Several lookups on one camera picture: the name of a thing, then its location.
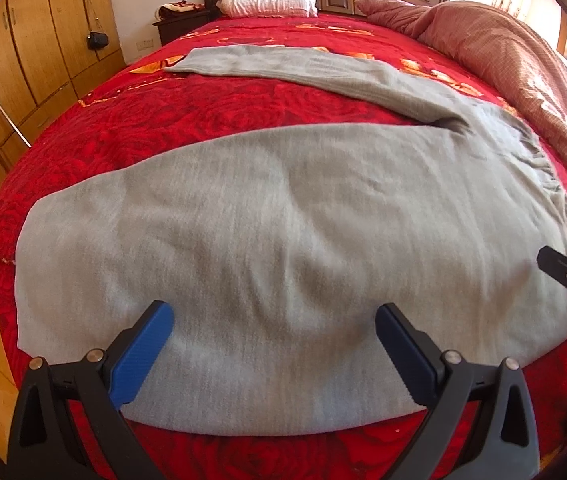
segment pillow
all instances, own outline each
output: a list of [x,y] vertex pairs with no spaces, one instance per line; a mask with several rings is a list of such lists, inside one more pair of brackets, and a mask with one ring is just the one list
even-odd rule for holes
[[316,18],[317,0],[219,0],[217,7],[230,18]]
[[398,9],[399,7],[414,7],[414,5],[403,0],[355,0],[355,7],[361,10],[365,16],[369,16],[385,10]]

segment screw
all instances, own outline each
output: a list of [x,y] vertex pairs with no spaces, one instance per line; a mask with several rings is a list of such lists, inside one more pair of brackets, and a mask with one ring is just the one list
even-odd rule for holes
[[519,363],[517,362],[516,359],[513,359],[512,357],[505,358],[505,366],[506,368],[509,368],[513,372],[519,369]]
[[43,359],[40,357],[35,357],[32,361],[30,361],[30,370],[38,370],[43,366]]
[[86,354],[86,359],[91,363],[98,363],[103,359],[103,350],[100,348],[94,348]]
[[461,354],[456,350],[448,350],[443,358],[445,361],[451,365],[458,365],[461,362]]

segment wooden wardrobe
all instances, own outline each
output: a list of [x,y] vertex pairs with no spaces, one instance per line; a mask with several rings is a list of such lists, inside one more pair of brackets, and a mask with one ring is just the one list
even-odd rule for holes
[[[87,47],[91,30],[107,47]],[[111,0],[0,0],[0,184],[30,143],[125,67]]]

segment nightstand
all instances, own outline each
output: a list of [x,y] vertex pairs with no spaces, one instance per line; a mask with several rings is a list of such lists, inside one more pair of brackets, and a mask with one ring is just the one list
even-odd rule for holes
[[179,16],[169,20],[161,20],[152,25],[158,27],[159,36],[161,36],[161,46],[164,46],[176,40],[176,38],[192,32],[195,28],[208,23],[209,15],[210,11],[208,9],[190,10],[182,12]]

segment black purse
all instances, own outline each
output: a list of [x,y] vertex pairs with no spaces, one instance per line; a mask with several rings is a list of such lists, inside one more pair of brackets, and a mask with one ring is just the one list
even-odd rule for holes
[[87,35],[87,47],[90,50],[99,50],[100,48],[105,48],[110,44],[110,39],[105,32],[96,32],[94,30],[90,31]]

